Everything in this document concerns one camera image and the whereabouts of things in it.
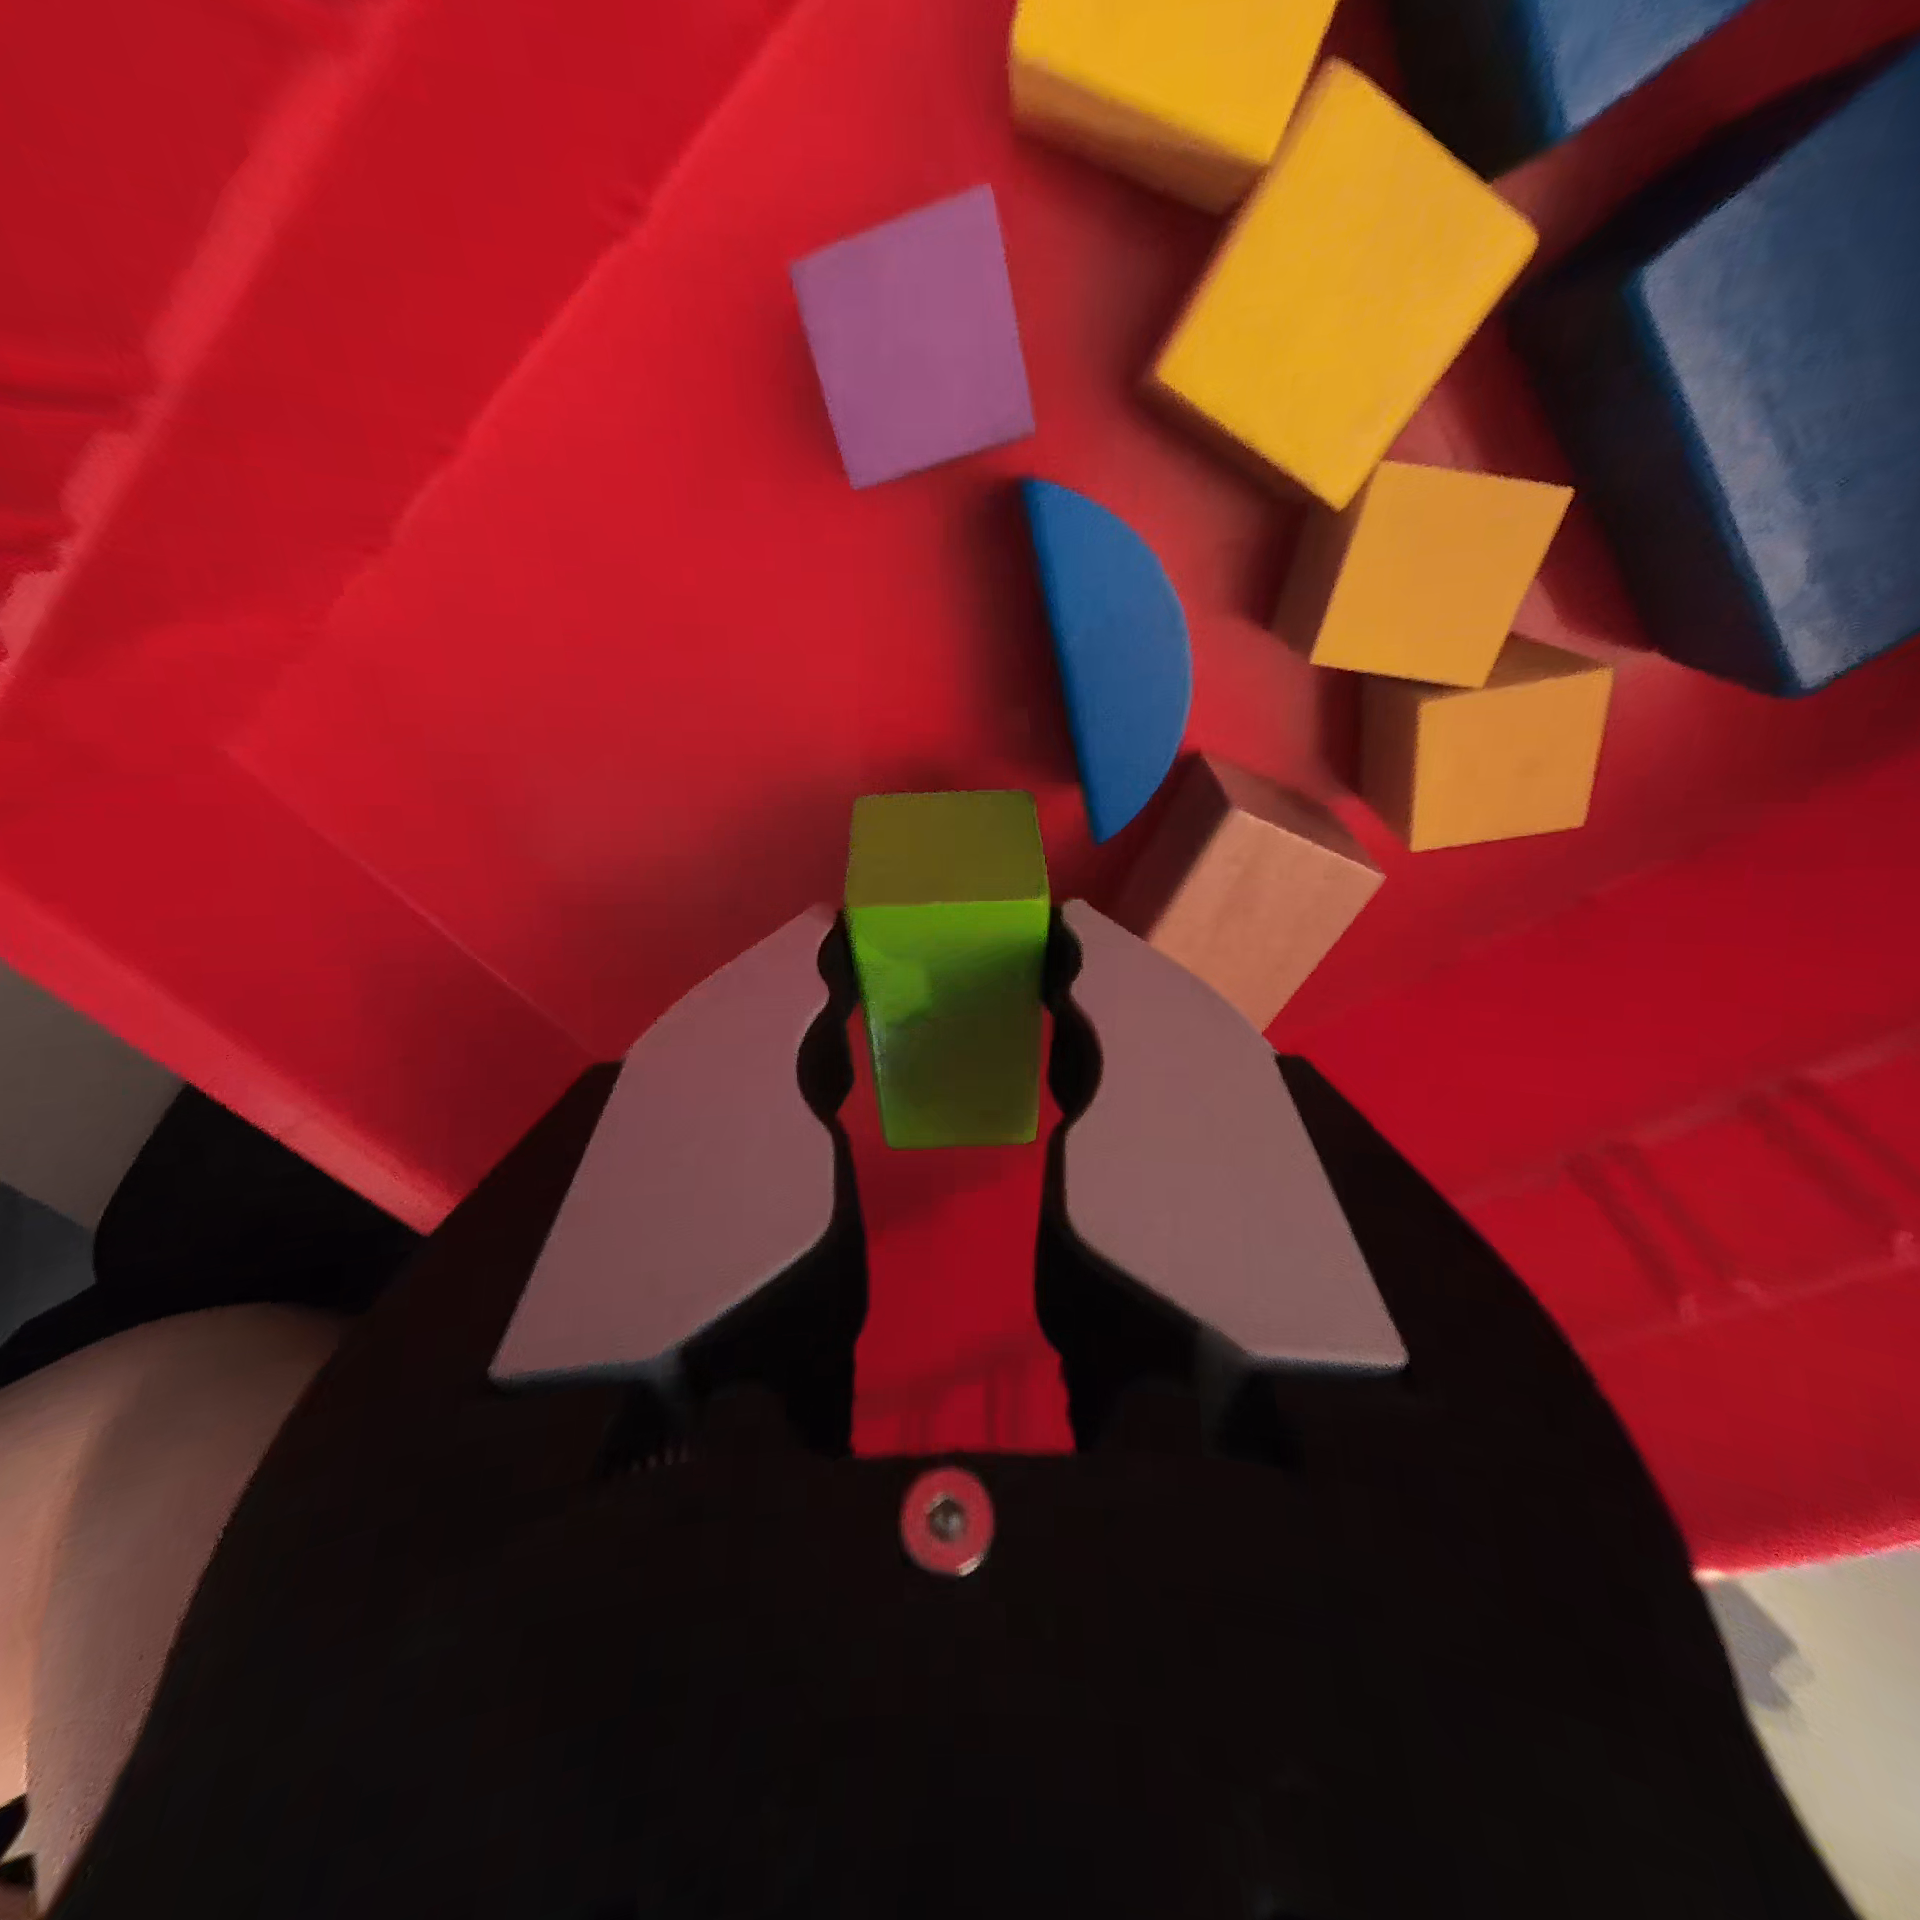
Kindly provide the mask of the blue wooden block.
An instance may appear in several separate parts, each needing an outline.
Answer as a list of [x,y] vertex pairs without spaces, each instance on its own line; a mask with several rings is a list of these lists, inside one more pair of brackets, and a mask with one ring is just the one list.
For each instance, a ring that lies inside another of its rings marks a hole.
[[1916,37],[1717,133],[1506,327],[1658,655],[1797,699],[1916,635]]

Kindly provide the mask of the blue rectangular block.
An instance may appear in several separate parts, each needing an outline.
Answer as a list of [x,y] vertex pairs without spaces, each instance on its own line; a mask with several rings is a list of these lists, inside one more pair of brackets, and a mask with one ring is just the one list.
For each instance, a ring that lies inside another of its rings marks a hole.
[[1741,3],[1387,3],[1408,110],[1482,178],[1564,144]]

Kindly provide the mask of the blue half-cylinder block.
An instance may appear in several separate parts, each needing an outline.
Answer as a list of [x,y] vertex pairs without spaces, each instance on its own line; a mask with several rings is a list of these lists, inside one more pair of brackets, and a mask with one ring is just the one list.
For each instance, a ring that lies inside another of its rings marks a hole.
[[1193,649],[1160,553],[1114,510],[1027,475],[1041,579],[1089,831],[1105,847],[1160,795],[1185,752]]

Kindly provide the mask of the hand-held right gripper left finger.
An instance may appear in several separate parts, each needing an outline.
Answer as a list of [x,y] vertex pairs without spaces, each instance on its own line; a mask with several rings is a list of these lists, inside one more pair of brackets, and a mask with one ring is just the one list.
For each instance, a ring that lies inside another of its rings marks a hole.
[[852,979],[817,903],[626,1051],[492,1381],[656,1379],[813,1256],[844,1201]]

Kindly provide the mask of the yellow cube block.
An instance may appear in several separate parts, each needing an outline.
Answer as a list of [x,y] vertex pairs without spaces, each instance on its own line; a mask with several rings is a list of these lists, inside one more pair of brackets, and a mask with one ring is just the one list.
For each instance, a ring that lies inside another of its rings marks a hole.
[[1519,475],[1384,463],[1307,513],[1271,632],[1309,666],[1484,688],[1573,506]]

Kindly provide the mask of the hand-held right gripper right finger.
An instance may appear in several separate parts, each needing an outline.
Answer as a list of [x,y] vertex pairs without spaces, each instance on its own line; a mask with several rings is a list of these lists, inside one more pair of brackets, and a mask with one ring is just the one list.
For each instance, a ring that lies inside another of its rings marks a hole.
[[1407,1369],[1264,1033],[1089,901],[1058,911],[1047,963],[1069,1243],[1241,1366]]

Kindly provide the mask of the natural wooden block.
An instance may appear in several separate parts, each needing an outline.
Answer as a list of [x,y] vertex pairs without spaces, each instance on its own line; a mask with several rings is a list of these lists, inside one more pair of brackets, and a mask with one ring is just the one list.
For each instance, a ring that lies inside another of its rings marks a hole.
[[1384,882],[1323,802],[1193,755],[1107,912],[1266,1032]]

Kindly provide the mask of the green wooden block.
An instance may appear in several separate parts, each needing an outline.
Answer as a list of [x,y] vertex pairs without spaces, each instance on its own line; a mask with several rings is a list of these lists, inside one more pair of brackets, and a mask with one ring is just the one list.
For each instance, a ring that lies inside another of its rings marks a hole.
[[844,919],[885,1143],[1032,1146],[1051,922],[1033,798],[855,800]]

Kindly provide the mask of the yellow wooden block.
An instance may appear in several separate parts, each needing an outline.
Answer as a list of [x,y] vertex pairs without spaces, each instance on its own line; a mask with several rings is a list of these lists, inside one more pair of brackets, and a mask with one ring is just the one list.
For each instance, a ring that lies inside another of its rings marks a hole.
[[1343,513],[1540,246],[1356,64],[1327,61],[1146,391]]
[[1413,853],[1577,831],[1615,690],[1610,664],[1522,635],[1477,688],[1363,678],[1357,792]]
[[1204,213],[1263,178],[1335,3],[1020,3],[1021,133]]

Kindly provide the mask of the purple wooden block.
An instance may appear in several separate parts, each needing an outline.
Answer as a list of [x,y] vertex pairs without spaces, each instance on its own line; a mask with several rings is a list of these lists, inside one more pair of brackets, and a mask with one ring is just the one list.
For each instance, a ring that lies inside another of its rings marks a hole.
[[818,248],[789,282],[852,490],[1035,433],[988,184]]

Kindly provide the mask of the red plastic bin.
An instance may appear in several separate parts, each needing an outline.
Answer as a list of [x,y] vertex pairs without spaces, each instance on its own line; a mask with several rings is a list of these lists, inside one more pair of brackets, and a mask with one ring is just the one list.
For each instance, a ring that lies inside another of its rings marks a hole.
[[[1384,893],[1281,1018],[1575,1338],[1706,1571],[1916,1546],[1916,642],[1607,661],[1575,832],[1413,853],[1274,632],[1305,503],[1146,391],[1217,223],[1021,133],[1016,6],[5,6],[5,958],[434,1226],[839,897],[863,793],[1018,786],[1105,909],[1024,473],[1153,543],[1188,741]],[[989,185],[1035,433],[852,490],[789,269]]]

